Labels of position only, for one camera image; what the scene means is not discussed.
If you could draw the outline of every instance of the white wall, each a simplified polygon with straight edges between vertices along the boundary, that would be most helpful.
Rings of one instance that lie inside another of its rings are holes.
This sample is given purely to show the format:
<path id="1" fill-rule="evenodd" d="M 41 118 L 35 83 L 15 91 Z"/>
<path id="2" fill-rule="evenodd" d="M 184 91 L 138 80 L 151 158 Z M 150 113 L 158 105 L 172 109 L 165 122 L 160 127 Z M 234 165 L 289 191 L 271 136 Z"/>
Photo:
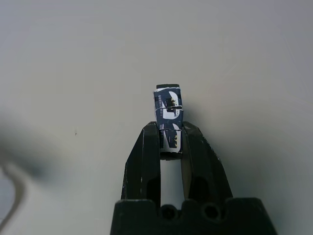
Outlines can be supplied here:
<path id="1" fill-rule="evenodd" d="M 51 176 L 20 173 L 2 233 L 109 234 L 152 91 L 179 83 L 233 194 L 312 234 L 312 25 L 310 0 L 0 1 L 1 140 Z"/>

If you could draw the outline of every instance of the clamp hole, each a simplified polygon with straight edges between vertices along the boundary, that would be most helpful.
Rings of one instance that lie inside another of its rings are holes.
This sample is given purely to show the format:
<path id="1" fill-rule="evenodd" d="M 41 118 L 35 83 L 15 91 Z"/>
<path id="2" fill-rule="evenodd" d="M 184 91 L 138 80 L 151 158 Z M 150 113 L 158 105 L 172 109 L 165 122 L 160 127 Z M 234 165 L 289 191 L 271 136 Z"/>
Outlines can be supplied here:
<path id="1" fill-rule="evenodd" d="M 217 219 L 219 216 L 219 212 L 216 207 L 212 205 L 207 205 L 204 209 L 205 215 L 209 219 Z"/>
<path id="2" fill-rule="evenodd" d="M 178 217 L 178 213 L 177 213 L 177 210 L 174 206 L 164 205 L 161 207 L 161 216 L 164 219 L 172 220 L 172 219 L 176 219 Z"/>

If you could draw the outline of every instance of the clamp jaw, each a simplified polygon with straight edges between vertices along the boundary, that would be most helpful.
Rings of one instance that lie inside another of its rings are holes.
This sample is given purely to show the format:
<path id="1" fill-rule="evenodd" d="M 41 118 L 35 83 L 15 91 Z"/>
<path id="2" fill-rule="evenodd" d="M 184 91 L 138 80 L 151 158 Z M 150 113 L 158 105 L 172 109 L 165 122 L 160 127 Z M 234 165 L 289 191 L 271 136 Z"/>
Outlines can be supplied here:
<path id="1" fill-rule="evenodd" d="M 126 162 L 111 235 L 276 235 L 257 198 L 233 198 L 220 159 L 198 127 L 184 121 L 182 153 L 160 153 L 156 122 L 146 125 Z M 185 201 L 160 206 L 160 160 L 180 159 Z"/>

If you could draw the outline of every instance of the white background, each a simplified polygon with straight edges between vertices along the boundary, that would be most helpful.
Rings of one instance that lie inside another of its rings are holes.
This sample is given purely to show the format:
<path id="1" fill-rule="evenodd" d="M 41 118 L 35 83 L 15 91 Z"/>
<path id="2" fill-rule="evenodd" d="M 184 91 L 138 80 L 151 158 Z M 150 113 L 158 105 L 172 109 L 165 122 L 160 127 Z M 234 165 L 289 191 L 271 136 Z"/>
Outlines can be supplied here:
<path id="1" fill-rule="evenodd" d="M 234 196 L 312 234 L 312 25 L 311 0 L 1 0 L 1 144 L 22 185 L 1 233 L 108 235 L 152 91 L 179 83 Z M 179 207 L 177 163 L 162 202 Z"/>

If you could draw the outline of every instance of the blue wrapper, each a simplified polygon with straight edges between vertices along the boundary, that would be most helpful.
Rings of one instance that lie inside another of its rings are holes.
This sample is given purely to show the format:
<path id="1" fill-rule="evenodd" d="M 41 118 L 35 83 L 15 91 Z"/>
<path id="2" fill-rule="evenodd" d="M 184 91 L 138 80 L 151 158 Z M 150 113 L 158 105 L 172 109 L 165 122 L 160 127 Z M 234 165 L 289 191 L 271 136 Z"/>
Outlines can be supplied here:
<path id="1" fill-rule="evenodd" d="M 182 109 L 157 109 L 156 110 L 156 123 L 159 130 L 181 130 Z"/>
<path id="2" fill-rule="evenodd" d="M 179 87 L 159 88 L 153 92 L 155 97 L 155 109 L 182 108 L 182 100 Z"/>
<path id="3" fill-rule="evenodd" d="M 181 153 L 181 130 L 161 130 L 160 131 L 160 151 Z"/>

